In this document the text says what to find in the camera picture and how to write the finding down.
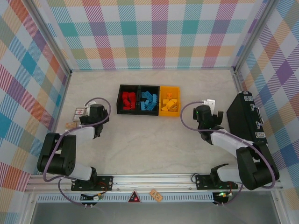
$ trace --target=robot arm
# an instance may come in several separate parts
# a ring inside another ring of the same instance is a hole
[[[90,125],[102,121],[108,115],[103,105],[93,104],[89,108],[89,115],[80,117],[82,125]],[[92,140],[100,136],[103,124],[91,127],[84,127],[73,131],[71,134],[63,137],[59,144],[59,150],[56,151],[47,173],[69,176],[78,180],[90,182],[91,188],[97,172],[95,168],[85,166],[76,162],[76,146],[83,142]],[[43,172],[53,149],[60,138],[58,133],[48,133],[45,137],[43,147],[38,158],[37,169]]]
[[[218,112],[218,116],[212,115],[211,108],[208,105],[201,105],[193,110],[193,119],[199,123],[198,129],[213,129],[227,133],[225,129],[219,126],[222,122],[222,118],[223,112]],[[199,133],[202,139],[209,144],[219,146],[237,158],[238,165],[222,164],[211,170],[211,178],[214,182],[231,181],[243,183],[244,186],[250,190],[272,182],[269,169],[253,149],[219,132],[199,131]],[[264,142],[252,142],[247,140],[243,140],[243,142],[247,142],[259,150],[270,164],[275,179],[278,180],[279,172],[269,152],[268,146]]]

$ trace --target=yellow blocks in tray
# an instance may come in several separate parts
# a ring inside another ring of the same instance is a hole
[[[159,116],[179,117],[181,91],[178,86],[160,86]]]

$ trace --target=marble surface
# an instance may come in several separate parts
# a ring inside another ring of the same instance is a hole
[[[72,122],[76,107],[94,97],[112,105],[110,121],[101,137],[77,147],[76,160],[93,166],[99,174],[159,174],[210,172],[223,164],[236,164],[227,151],[204,142],[199,133],[186,129],[179,117],[117,115],[120,84],[180,86],[182,106],[192,101],[215,99],[215,112],[226,112],[237,92],[229,70],[124,70],[73,73],[57,131]],[[192,119],[193,106],[184,112]],[[228,130],[226,113],[222,126]]]

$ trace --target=red warning triangle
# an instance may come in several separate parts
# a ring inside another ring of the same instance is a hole
[[[137,193],[136,193],[136,191],[133,191],[133,193],[131,194],[131,197],[128,200],[128,202],[130,202],[130,203],[140,203],[141,202],[138,195],[137,195]]]

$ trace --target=colorful plaid backdrop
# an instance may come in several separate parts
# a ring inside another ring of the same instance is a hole
[[[21,0],[0,1],[0,224],[15,223],[67,75]]]
[[[90,70],[231,67],[262,0],[35,2],[71,67]]]
[[[279,2],[239,74],[261,108],[291,213],[299,218],[298,0]]]

